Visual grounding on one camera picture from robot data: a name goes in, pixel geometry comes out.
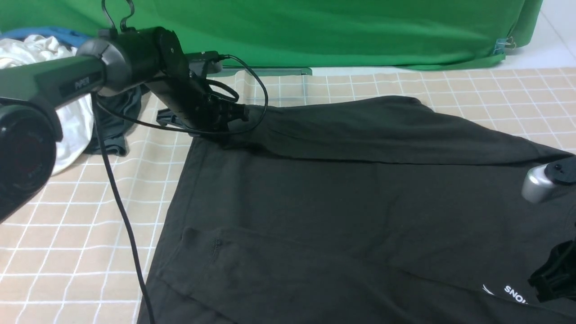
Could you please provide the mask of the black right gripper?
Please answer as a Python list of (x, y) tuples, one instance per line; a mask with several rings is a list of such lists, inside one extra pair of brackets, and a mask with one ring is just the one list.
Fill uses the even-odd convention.
[(576, 247), (574, 241), (556, 245), (547, 261), (527, 280), (541, 303), (568, 299), (576, 301)]

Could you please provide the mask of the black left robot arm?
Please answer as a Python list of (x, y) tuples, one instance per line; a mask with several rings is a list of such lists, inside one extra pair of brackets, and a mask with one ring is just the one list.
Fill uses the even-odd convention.
[(1, 220), (45, 186), (63, 131), (58, 108), (86, 95), (113, 96), (146, 85), (194, 135), (224, 135), (248, 121), (246, 105), (220, 98), (205, 72), (190, 69), (174, 31), (103, 30), (76, 56), (1, 70)]

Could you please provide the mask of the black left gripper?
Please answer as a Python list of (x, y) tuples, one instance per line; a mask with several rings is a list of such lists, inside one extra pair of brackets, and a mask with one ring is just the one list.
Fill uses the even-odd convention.
[(157, 76), (145, 85), (193, 134), (228, 135), (229, 123), (249, 121), (247, 105), (219, 98), (206, 79)]

